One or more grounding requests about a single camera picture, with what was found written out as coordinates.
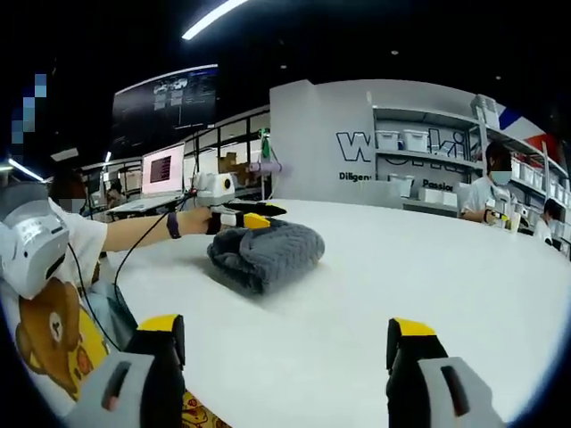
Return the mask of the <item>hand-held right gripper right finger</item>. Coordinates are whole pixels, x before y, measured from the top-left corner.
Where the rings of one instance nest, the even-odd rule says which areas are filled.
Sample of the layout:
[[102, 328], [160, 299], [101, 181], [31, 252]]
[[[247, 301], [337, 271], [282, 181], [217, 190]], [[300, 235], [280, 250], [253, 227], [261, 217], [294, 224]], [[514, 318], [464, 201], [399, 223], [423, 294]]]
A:
[[462, 359], [447, 354], [431, 327], [400, 317], [387, 328], [391, 427], [502, 427], [492, 390]]

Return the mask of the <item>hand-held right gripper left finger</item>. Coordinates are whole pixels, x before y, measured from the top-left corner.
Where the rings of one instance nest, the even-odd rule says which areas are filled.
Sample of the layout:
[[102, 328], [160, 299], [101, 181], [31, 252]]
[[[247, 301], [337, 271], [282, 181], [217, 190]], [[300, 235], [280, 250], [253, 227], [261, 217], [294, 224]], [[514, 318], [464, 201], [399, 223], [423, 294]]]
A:
[[186, 363], [184, 318], [153, 317], [126, 349], [109, 355], [84, 382], [66, 427], [180, 427]]

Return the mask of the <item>person's left hand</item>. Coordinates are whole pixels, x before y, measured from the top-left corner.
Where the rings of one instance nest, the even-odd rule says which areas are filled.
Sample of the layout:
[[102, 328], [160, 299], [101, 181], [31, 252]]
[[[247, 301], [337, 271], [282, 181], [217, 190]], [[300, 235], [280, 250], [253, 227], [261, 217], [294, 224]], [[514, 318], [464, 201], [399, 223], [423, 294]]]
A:
[[215, 235], [223, 226], [219, 213], [198, 207], [178, 213], [178, 229], [181, 235]]

